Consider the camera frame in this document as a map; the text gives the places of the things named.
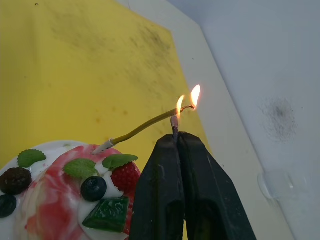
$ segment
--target strawberry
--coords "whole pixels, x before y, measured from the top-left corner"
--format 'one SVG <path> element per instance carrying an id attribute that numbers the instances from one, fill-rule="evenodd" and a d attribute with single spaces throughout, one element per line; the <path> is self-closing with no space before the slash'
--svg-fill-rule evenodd
<path id="1" fill-rule="evenodd" d="M 113 184 L 125 195 L 134 193 L 140 177 L 140 171 L 133 162 L 117 167 L 111 175 Z"/>

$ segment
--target white plate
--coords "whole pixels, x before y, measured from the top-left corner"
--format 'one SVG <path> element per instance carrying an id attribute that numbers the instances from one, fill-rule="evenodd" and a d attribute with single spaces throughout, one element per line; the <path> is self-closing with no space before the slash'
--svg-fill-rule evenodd
<path id="1" fill-rule="evenodd" d="M 37 162 L 28 168 L 32 174 L 32 180 L 35 180 L 37 176 L 47 169 L 51 164 L 62 154 L 66 153 L 67 151 L 74 149 L 78 146 L 85 145 L 86 143 L 80 141 L 72 141 L 72 140 L 61 140 L 61 141 L 51 141 L 40 144 L 38 146 L 32 147 L 32 149 L 37 149 L 42 151 L 46 155 L 46 160 Z M 4 168 L 0 170 L 0 176 L 5 173 L 10 168 L 17 168 L 18 167 L 18 156 L 12 159 Z M 20 196 L 16 196 L 17 206 L 18 209 L 20 204 Z M 16 211 L 8 217 L 0 218 L 0 234 L 1 240 L 16 240 L 14 238 L 14 224 L 15 224 L 15 215 Z"/>

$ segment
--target flame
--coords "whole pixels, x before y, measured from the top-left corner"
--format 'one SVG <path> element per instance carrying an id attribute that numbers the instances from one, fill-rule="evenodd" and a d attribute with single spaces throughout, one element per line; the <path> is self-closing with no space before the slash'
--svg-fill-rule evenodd
<path id="1" fill-rule="evenodd" d="M 178 117 L 178 119 L 180 118 L 180 111 L 181 111 L 181 106 L 182 106 L 182 102 L 185 98 L 185 95 L 182 95 L 178 102 L 176 103 L 176 109 L 177 109 L 177 113 L 176 113 L 176 116 Z"/>
<path id="2" fill-rule="evenodd" d="M 200 95 L 200 85 L 197 85 L 194 87 L 194 89 L 191 92 L 191 100 L 192 100 L 192 105 L 194 106 L 194 109 L 197 108 L 199 95 Z"/>

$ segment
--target candle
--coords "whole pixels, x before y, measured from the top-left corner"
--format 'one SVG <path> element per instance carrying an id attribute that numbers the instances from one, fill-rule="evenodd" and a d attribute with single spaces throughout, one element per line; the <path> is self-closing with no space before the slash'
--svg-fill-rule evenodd
<path id="1" fill-rule="evenodd" d="M 159 116 L 156 116 L 152 119 L 150 119 L 149 121 L 145 122 L 144 124 L 142 124 L 141 126 L 137 127 L 136 129 L 134 129 L 133 131 L 131 131 L 130 133 L 120 136 L 118 138 L 111 138 L 108 141 L 106 141 L 104 144 L 100 145 L 96 150 L 94 150 L 92 152 L 92 154 L 99 154 L 107 149 L 110 149 L 112 147 L 114 147 L 115 145 L 124 142 L 126 140 L 131 139 L 132 137 L 134 137 L 135 135 L 137 135 L 138 133 L 140 133 L 141 131 L 145 130 L 146 128 L 152 126 L 153 124 L 156 124 L 164 119 L 170 118 L 172 116 L 177 115 L 177 117 L 180 117 L 180 114 L 185 110 L 185 109 L 196 109 L 197 108 L 197 103 L 198 103 L 198 98 L 200 95 L 200 85 L 197 85 L 194 87 L 194 89 L 191 92 L 191 100 L 192 100 L 192 105 L 187 105 L 187 106 L 183 106 L 182 102 L 184 99 L 184 95 L 182 95 L 178 102 L 177 102 L 177 107 L 175 109 L 172 109 L 171 111 L 168 111 L 166 113 L 163 113 Z"/>

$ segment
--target green leaf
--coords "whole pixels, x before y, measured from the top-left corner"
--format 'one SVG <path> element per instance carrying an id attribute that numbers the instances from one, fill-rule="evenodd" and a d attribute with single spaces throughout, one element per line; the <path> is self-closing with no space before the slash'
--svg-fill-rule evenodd
<path id="1" fill-rule="evenodd" d="M 47 159 L 46 155 L 40 150 L 36 150 L 36 149 L 24 150 L 18 156 L 18 166 L 20 168 L 29 168 L 32 166 L 32 164 L 46 160 L 46 159 Z"/>
<path id="2" fill-rule="evenodd" d="M 75 178 L 89 178 L 96 173 L 96 163 L 87 158 L 77 158 L 68 162 L 63 171 Z"/>
<path id="3" fill-rule="evenodd" d="M 137 159 L 138 157 L 135 155 L 112 154 L 103 160 L 102 165 L 109 170 L 113 170 Z"/>

